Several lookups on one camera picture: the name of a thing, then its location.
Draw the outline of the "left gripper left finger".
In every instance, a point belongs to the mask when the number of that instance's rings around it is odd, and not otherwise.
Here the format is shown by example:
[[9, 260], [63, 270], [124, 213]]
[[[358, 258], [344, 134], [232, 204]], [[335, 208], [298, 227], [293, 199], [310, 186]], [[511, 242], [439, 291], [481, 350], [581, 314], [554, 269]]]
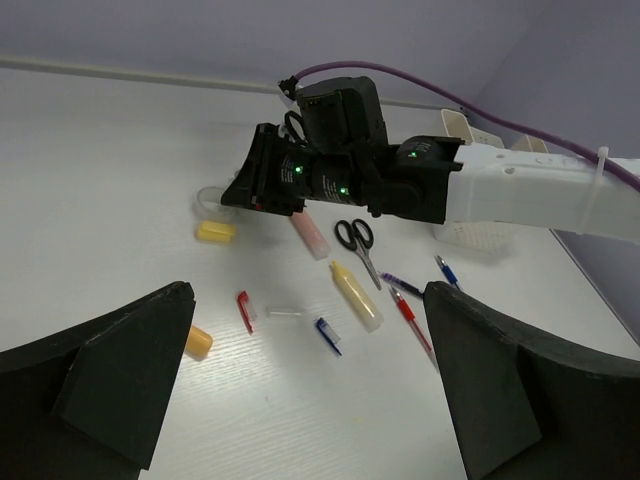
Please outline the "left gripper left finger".
[[4, 479], [136, 479], [149, 469], [195, 311], [174, 282], [1, 354]]

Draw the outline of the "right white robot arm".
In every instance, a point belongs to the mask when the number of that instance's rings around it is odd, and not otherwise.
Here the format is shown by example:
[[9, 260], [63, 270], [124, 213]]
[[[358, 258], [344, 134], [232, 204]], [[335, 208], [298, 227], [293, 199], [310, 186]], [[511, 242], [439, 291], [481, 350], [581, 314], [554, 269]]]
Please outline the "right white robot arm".
[[262, 123], [221, 197], [224, 206], [289, 216], [307, 201], [433, 225], [498, 222], [621, 240], [639, 238], [639, 165], [540, 155], [418, 135], [389, 142], [376, 86], [338, 77], [298, 89], [297, 139]]

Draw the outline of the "yellow highlighter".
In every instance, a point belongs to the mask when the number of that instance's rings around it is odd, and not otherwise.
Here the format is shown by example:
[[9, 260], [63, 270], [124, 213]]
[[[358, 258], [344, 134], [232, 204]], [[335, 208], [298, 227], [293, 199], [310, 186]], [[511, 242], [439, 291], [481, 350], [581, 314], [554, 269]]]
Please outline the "yellow highlighter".
[[330, 263], [330, 269], [334, 283], [353, 308], [365, 330], [368, 333], [377, 330], [384, 318], [353, 273], [335, 260]]

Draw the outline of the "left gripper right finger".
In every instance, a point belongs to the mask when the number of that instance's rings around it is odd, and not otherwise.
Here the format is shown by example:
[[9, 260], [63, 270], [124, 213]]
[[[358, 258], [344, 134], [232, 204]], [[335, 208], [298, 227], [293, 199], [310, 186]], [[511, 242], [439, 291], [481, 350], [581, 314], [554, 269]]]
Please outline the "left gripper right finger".
[[470, 479], [636, 479], [639, 363], [441, 282], [423, 303]]

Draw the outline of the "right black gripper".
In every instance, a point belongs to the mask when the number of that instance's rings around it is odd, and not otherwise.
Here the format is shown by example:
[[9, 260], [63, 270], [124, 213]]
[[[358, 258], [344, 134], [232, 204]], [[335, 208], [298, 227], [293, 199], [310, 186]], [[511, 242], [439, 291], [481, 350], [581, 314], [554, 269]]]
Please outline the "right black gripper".
[[247, 158], [224, 190], [220, 203], [226, 207], [292, 216], [301, 213], [305, 201], [291, 192], [288, 180], [295, 176], [292, 158], [310, 153], [304, 143], [281, 135], [279, 125], [257, 125]]

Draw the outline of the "yellow highlighter cap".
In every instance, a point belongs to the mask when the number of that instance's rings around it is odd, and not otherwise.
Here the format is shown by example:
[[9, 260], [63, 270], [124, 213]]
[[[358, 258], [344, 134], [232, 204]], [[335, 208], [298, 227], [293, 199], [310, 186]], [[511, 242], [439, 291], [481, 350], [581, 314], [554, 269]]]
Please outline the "yellow highlighter cap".
[[202, 221], [195, 231], [195, 238], [209, 243], [230, 243], [236, 235], [236, 227], [226, 223]]

